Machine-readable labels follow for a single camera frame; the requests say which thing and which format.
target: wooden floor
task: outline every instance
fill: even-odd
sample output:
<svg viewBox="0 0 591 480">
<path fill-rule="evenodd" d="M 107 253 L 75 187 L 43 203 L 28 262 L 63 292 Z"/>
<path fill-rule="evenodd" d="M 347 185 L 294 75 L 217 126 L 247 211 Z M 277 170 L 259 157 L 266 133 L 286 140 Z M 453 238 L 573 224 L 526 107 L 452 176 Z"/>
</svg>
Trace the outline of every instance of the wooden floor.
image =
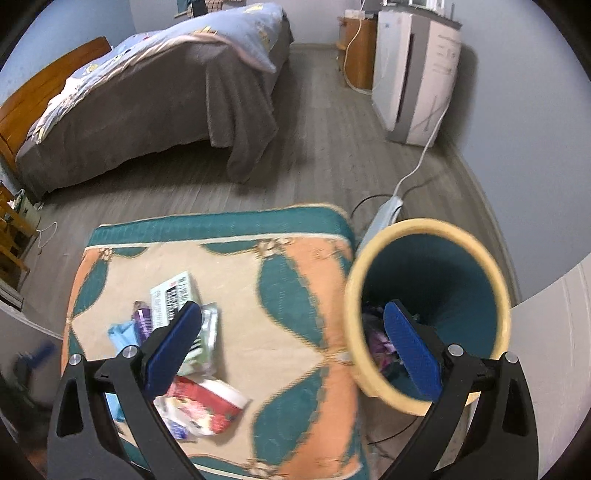
<svg viewBox="0 0 591 480">
<path fill-rule="evenodd" d="M 89 182 L 50 194 L 40 228 L 57 221 L 57 233 L 40 254 L 34 246 L 25 260 L 31 273 L 21 291 L 29 319 L 62 332 L 80 257 L 91 232 L 101 223 L 300 202 L 331 202 L 350 212 L 366 196 L 391 193 L 414 168 L 421 148 L 384 140 L 370 98 L 344 86 L 335 57 L 332 50 L 292 51 L 273 94 L 279 133 L 245 185 L 227 180 L 228 151 L 199 142 L 137 158 Z M 403 218 L 432 217 L 460 226 L 483 242 L 503 272 L 508 272 L 474 185 L 440 147 L 428 152 L 402 192 Z M 370 200 L 356 212 L 353 224 L 358 235 L 383 201 Z M 42 242 L 50 232 L 43 233 Z M 390 415 L 390 421 L 381 422 L 379 431 L 372 434 L 374 440 L 407 421 L 405 416 L 384 414 Z M 380 423 L 381 414 L 376 415 Z"/>
</svg>

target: cushion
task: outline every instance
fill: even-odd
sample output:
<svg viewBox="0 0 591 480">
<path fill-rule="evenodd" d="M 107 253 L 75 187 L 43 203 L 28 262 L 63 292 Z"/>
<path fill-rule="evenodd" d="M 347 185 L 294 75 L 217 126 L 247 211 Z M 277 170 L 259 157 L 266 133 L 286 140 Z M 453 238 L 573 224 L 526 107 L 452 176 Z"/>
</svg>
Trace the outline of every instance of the cushion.
<svg viewBox="0 0 591 480">
<path fill-rule="evenodd" d="M 366 479 L 343 332 L 352 245 L 343 212 L 327 205 L 102 225 L 74 279 L 63 366 L 73 353 L 113 356 L 109 326 L 189 271 L 221 310 L 216 376 L 251 399 L 227 431 L 181 443 L 195 466 L 207 479 Z"/>
</svg>

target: metal screw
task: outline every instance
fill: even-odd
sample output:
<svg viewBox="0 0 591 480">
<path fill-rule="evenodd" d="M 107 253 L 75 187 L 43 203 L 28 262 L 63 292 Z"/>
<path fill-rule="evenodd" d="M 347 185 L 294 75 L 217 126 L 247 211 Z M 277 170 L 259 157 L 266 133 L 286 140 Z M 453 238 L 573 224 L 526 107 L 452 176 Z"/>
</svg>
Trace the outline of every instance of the metal screw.
<svg viewBox="0 0 591 480">
<path fill-rule="evenodd" d="M 447 347 L 447 351 L 453 356 L 462 356 L 464 354 L 464 349 L 455 343 Z"/>
<path fill-rule="evenodd" d="M 519 358 L 517 358 L 517 355 L 514 354 L 513 352 L 507 352 L 505 354 L 505 358 L 507 359 L 507 361 L 510 364 L 516 364 L 517 363 L 517 360 L 519 360 Z"/>
<path fill-rule="evenodd" d="M 70 359 L 68 360 L 68 363 L 70 365 L 78 365 L 80 362 L 82 362 L 82 355 L 79 353 L 75 353 L 74 355 L 72 355 L 70 357 Z"/>
<path fill-rule="evenodd" d="M 138 348 L 135 345 L 129 345 L 123 349 L 123 356 L 125 358 L 135 357 L 136 353 L 138 353 Z"/>
</svg>

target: gray bed skirt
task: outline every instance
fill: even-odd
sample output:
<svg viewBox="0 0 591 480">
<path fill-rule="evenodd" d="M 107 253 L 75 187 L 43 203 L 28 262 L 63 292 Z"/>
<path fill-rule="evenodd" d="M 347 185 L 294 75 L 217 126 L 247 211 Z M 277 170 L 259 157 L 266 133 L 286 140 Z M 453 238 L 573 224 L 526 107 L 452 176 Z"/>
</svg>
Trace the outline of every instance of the gray bed skirt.
<svg viewBox="0 0 591 480">
<path fill-rule="evenodd" d="M 254 70 L 226 44 L 185 43 L 144 60 L 90 92 L 40 144 L 17 157 L 34 199 L 94 178 L 126 160 L 209 139 L 231 147 L 227 172 L 248 179 L 277 133 L 271 92 L 293 41 L 289 22 L 269 56 L 274 74 Z"/>
</svg>

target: trash bin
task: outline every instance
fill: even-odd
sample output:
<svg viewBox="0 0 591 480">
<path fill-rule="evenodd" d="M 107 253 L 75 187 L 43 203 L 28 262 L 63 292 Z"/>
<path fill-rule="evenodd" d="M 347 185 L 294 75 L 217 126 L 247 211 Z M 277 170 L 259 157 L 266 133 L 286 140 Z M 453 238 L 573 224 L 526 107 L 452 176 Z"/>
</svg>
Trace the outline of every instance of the trash bin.
<svg viewBox="0 0 591 480">
<path fill-rule="evenodd" d="M 377 234 L 355 260 L 345 290 L 345 333 L 357 383 L 399 411 L 423 416 L 431 402 L 406 371 L 390 383 L 368 350 L 363 303 L 399 299 L 444 343 L 498 359 L 509 346 L 510 302 L 495 260 L 472 235 L 446 222 L 412 219 Z M 477 399 L 472 393 L 466 404 Z"/>
</svg>

